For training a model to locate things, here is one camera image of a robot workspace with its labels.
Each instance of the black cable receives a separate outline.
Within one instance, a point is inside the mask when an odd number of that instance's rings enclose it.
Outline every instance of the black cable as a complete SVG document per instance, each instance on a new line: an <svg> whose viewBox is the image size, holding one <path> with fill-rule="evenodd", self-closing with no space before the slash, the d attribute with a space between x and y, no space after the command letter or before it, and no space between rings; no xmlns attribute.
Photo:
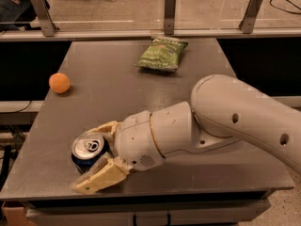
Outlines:
<svg viewBox="0 0 301 226"><path fill-rule="evenodd" d="M30 107L31 103L32 103L32 101L29 101L28 105L22 109L15 110L15 111L8 111L8 112L0 112L0 114L12 114L12 113L22 112L22 111L26 110L28 107Z"/></svg>
<svg viewBox="0 0 301 226"><path fill-rule="evenodd" d="M298 8L299 10L301 10L301 8L296 5L295 3L293 3L292 1L290 0L284 0L286 2L288 2L289 4L293 5L295 8ZM273 0L270 0L270 5L273 7L273 8L276 8L276 9L279 9L281 11L285 11L285 12L288 12L288 13L291 13L291 14L295 14L295 15L301 15L301 12L295 12L295 11L289 11L287 9L284 9L284 8L280 8L280 7L277 7L273 4Z"/></svg>

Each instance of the floor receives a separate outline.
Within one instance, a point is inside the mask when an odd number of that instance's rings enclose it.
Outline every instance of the floor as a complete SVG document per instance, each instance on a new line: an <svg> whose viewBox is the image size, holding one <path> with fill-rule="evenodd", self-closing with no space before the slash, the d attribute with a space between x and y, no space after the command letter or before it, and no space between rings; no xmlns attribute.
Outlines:
<svg viewBox="0 0 301 226"><path fill-rule="evenodd" d="M290 0L301 6L301 0ZM49 13L60 30L162 29L164 0L48 0ZM244 17L248 0L177 0L176 29L232 29ZM300 12L284 0L274 5ZM301 27L300 14L273 8L270 0L263 4L257 27ZM269 199L272 207L252 222L242 226L300 226L301 177L288 169L295 189L278 191Z"/></svg>

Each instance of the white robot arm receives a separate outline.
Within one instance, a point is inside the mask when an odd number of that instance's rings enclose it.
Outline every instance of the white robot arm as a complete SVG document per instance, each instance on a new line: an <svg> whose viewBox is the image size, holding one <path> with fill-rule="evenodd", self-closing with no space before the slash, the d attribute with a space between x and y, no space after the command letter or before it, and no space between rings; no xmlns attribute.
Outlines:
<svg viewBox="0 0 301 226"><path fill-rule="evenodd" d="M262 148L301 174L301 113L226 75L198 81L191 106L183 102L128 117L114 137L113 150L119 157L109 164L118 169L116 183L126 177L120 177L120 169L124 174L131 169L149 170L170 156L202 154L239 139ZM78 191L91 193L113 185L102 183L108 171L100 169L96 172L99 176L81 182Z"/></svg>

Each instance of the orange ball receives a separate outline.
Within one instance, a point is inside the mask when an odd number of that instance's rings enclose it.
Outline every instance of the orange ball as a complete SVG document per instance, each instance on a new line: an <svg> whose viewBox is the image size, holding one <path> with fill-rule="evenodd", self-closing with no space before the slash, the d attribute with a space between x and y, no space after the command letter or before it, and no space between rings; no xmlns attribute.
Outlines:
<svg viewBox="0 0 301 226"><path fill-rule="evenodd" d="M64 93L70 88L70 79L64 73L54 73L49 78L49 86L58 94Z"/></svg>

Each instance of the metal bracket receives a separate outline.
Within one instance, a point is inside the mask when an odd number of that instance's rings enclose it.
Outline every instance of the metal bracket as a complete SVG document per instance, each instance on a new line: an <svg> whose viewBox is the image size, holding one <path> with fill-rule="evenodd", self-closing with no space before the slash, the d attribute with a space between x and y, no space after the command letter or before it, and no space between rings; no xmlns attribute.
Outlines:
<svg viewBox="0 0 301 226"><path fill-rule="evenodd" d="M34 7L38 19L40 21L40 28L44 36L53 36L55 34L55 26L48 13L45 0L30 0Z"/></svg>
<svg viewBox="0 0 301 226"><path fill-rule="evenodd" d="M176 0L165 0L164 33L173 35L175 28Z"/></svg>
<svg viewBox="0 0 301 226"><path fill-rule="evenodd" d="M244 34L253 32L257 14L261 8L263 0L250 0L246 9L245 17L239 24L239 28Z"/></svg>

